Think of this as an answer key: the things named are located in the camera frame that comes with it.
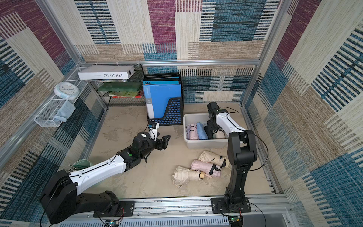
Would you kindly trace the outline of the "beige umbrella front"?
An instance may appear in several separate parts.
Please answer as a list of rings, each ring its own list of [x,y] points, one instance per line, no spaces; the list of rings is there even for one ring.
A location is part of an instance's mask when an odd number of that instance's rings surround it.
[[[196,170],[190,170],[182,166],[177,166],[172,175],[173,184],[176,187],[181,187],[188,184],[190,181],[198,182],[205,178],[205,173]]]

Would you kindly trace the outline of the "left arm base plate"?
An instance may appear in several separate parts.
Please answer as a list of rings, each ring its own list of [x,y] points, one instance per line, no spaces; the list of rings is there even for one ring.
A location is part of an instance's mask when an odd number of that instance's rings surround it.
[[[126,200],[119,201],[111,205],[105,211],[95,211],[94,218],[110,218],[110,217],[131,217],[133,215],[135,201]]]

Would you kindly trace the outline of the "beige umbrella black stripes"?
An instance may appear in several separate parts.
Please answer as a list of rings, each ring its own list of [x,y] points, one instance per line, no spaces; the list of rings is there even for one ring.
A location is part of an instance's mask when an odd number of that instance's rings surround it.
[[[212,136],[213,139],[218,139],[218,140],[226,138],[225,133],[221,130],[214,130]]]

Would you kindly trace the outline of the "blue umbrella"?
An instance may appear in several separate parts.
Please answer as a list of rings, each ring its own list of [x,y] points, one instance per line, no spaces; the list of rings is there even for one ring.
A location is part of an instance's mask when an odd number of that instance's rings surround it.
[[[208,140],[208,135],[204,129],[204,125],[200,122],[197,123],[197,133],[200,140]]]

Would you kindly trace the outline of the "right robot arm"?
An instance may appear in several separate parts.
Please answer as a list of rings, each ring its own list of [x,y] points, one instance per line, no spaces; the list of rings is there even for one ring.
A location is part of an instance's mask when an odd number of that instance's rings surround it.
[[[224,198],[212,198],[213,213],[251,212],[249,199],[245,195],[247,174],[257,161],[256,137],[252,130],[241,127],[230,113],[216,102],[207,105],[208,130],[222,129],[228,136],[227,158],[231,164],[231,178]]]

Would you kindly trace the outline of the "purple umbrella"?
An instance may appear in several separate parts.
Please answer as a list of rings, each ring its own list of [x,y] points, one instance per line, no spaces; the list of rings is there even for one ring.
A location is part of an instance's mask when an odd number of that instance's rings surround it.
[[[190,125],[187,125],[186,126],[186,139],[187,140],[190,139],[190,129],[191,129],[191,126]]]

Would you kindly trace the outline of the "pale pink small umbrella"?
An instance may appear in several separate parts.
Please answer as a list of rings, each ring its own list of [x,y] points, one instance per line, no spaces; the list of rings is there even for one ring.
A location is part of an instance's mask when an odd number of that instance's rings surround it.
[[[198,128],[196,124],[189,125],[189,140],[199,140]]]

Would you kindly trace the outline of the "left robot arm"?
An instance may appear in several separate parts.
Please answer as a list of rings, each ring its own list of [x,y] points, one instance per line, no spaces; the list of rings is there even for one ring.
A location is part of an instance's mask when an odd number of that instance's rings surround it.
[[[166,149],[171,137],[158,136],[159,133],[150,135],[142,131],[134,137],[130,146],[117,151],[110,159],[79,171],[68,173],[60,170],[55,173],[40,196],[44,215],[50,224],[59,224],[74,214],[85,212],[109,217],[121,215],[123,208],[112,191],[100,194],[86,194],[85,191],[103,180],[131,170],[142,160],[147,160],[153,150]]]

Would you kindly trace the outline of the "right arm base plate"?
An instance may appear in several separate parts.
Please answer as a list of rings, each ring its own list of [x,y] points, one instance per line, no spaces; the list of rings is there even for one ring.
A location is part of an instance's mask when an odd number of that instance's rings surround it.
[[[214,197],[210,199],[214,214],[249,213],[251,205],[247,197],[237,198],[237,201],[226,201],[226,198]]]

